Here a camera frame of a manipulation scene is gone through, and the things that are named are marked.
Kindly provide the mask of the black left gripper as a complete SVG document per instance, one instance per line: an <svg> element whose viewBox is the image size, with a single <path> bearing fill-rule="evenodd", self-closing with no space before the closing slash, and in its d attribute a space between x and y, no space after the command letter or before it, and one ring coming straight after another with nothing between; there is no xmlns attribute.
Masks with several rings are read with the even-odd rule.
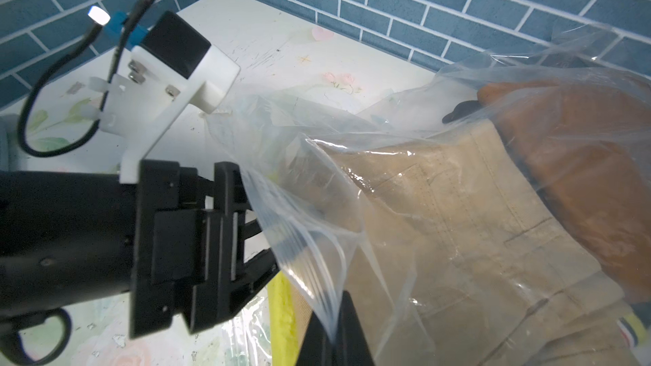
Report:
<svg viewBox="0 0 651 366"><path fill-rule="evenodd" d="M234 318L278 273L270 248L244 257L246 241L262 230L245 220L238 165L217 163L214 173L210 181L178 163L140 163L130 337L166 330L178 314L190 333L208 330Z"/></svg>

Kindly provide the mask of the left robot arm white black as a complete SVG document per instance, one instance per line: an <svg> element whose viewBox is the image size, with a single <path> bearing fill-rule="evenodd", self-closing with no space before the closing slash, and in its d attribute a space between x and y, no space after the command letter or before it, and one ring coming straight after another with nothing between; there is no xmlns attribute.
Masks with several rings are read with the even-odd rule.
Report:
<svg viewBox="0 0 651 366"><path fill-rule="evenodd" d="M45 365L72 333L66 307L130 296L133 339L181 315L199 333L240 311L274 278L271 250L245 259L251 208L234 163L208 180L175 162L144 160L135 184L115 175L1 174L1 352L16 365ZM63 333L40 359L20 332L57 319Z"/></svg>

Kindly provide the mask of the neon yellow garment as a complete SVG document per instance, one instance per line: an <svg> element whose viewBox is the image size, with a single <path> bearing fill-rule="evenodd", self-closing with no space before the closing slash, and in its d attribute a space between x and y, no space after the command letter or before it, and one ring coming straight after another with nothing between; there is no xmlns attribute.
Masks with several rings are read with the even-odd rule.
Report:
<svg viewBox="0 0 651 366"><path fill-rule="evenodd" d="M294 366L299 343L291 284L283 273L267 286L270 308L271 352L274 366Z"/></svg>

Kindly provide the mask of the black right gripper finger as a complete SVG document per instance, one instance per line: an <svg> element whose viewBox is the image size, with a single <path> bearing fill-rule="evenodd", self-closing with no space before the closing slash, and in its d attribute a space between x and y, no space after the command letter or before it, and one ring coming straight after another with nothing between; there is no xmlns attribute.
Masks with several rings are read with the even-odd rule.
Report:
<svg viewBox="0 0 651 366"><path fill-rule="evenodd" d="M312 313L298 354L296 366L373 366L366 337L359 321L354 302L348 291L342 295L337 330L333 338L316 316Z"/></svg>

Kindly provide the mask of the beige trousers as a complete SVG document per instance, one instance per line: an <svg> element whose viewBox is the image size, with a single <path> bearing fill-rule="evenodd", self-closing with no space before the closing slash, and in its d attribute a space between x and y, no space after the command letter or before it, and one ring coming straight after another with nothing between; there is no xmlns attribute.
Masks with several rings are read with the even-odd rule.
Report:
<svg viewBox="0 0 651 366"><path fill-rule="evenodd" d="M297 138L286 273L332 328L348 291L378 365L634 365L635 303L490 120L429 138Z"/></svg>

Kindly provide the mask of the clear plastic vacuum bag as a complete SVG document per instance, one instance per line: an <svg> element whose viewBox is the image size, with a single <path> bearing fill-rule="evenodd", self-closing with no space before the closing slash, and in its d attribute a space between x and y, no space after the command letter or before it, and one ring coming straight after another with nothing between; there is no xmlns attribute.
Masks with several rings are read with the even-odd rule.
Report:
<svg viewBox="0 0 651 366"><path fill-rule="evenodd" d="M377 365L642 365L650 80L605 30L486 51L358 113L250 95L207 120L293 286Z"/></svg>

